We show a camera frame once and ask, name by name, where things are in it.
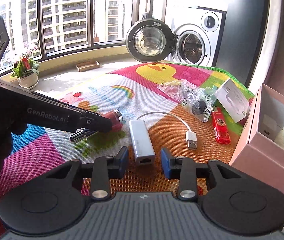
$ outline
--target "pink box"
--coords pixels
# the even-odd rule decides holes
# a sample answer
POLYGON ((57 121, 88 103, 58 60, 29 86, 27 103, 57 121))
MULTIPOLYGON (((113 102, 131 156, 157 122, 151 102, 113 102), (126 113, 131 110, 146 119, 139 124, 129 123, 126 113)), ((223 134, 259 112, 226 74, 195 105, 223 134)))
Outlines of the pink box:
POLYGON ((273 142, 284 126, 284 96, 262 84, 230 165, 284 193, 284 149, 273 142))

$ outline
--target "potted plant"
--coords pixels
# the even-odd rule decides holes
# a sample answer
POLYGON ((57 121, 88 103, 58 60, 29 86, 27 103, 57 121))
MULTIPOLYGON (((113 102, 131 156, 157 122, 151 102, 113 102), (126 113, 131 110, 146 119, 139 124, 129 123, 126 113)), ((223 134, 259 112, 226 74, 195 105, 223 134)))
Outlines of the potted plant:
POLYGON ((38 84, 39 62, 32 58, 32 52, 37 50, 32 43, 27 48, 15 50, 7 55, 7 61, 12 62, 12 77, 17 77, 23 88, 34 88, 38 84))

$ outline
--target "red lighter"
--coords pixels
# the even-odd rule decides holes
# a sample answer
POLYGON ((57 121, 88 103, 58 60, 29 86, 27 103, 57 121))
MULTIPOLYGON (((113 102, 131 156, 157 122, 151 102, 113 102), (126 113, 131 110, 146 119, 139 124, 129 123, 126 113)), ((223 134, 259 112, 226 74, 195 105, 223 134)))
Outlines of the red lighter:
POLYGON ((215 138, 218 143, 229 144, 231 139, 225 123, 222 110, 219 107, 212 107, 212 122, 214 125, 215 138))

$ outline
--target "flowering plant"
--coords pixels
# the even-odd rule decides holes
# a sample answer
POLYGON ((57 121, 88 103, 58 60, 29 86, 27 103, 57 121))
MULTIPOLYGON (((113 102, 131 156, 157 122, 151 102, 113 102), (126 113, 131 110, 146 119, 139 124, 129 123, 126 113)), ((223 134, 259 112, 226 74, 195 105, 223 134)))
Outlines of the flowering plant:
POLYGON ((12 77, 22 78, 27 77, 32 73, 39 75, 39 62, 32 58, 32 52, 37 49, 37 46, 34 43, 31 43, 27 48, 15 50, 6 55, 5 60, 7 62, 12 62, 14 67, 12 69, 12 77))

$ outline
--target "play mat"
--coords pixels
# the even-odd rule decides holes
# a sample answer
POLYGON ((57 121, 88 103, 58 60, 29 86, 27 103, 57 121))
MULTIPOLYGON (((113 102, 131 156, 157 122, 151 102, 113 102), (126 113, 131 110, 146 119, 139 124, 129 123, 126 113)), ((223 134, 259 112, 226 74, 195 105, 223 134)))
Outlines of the play mat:
MULTIPOLYGON (((197 133, 198 149, 188 150, 185 142, 185 126, 175 118, 152 114, 143 119, 149 130, 156 153, 152 166, 136 167, 130 149, 130 164, 124 179, 111 180, 111 191, 175 191, 178 180, 167 180, 161 171, 160 149, 167 147, 174 156, 183 155, 196 162, 219 159, 229 163, 242 132, 242 126, 234 123, 227 112, 224 116, 229 129, 231 144, 216 143, 211 120, 202 123, 188 114, 156 85, 177 79, 186 79, 201 88, 219 87, 228 78, 236 83, 251 102, 251 94, 240 82, 224 70, 194 67, 171 63, 147 63, 113 71, 72 88, 59 99, 97 113, 118 109, 124 120, 121 131, 98 134, 88 141, 75 145, 69 143, 71 133, 29 125, 21 136, 13 135, 14 147, 5 160, 0 176, 0 198, 9 190, 23 184, 71 159, 83 163, 93 162, 103 155, 116 155, 122 146, 130 145, 128 121, 150 111, 173 113, 185 120, 197 133)), ((84 182, 82 193, 88 194, 90 180, 84 182)), ((205 181, 199 179, 199 193, 207 192, 205 181)), ((0 222, 0 235, 5 229, 0 222)))

